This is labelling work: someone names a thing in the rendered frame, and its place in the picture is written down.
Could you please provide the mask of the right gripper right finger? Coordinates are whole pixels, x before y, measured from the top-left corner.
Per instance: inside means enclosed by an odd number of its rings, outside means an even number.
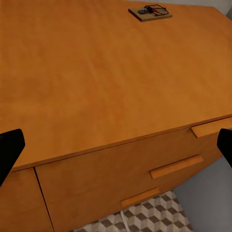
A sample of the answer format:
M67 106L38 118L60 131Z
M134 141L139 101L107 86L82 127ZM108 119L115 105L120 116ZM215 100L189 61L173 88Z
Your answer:
M232 166L232 130L222 128L217 138L217 147Z

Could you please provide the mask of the mousetrap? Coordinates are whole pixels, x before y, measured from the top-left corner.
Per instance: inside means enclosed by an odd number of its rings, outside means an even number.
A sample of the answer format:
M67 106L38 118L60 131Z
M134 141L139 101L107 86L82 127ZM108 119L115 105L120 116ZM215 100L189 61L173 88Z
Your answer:
M141 22L171 18L173 16L166 8L162 8L160 5L129 8L128 11Z

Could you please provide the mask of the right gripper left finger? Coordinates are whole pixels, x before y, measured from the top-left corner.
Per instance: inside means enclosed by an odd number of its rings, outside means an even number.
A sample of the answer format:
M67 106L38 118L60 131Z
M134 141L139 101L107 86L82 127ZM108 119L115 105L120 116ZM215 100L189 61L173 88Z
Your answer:
M21 129L0 134L0 187L25 148Z

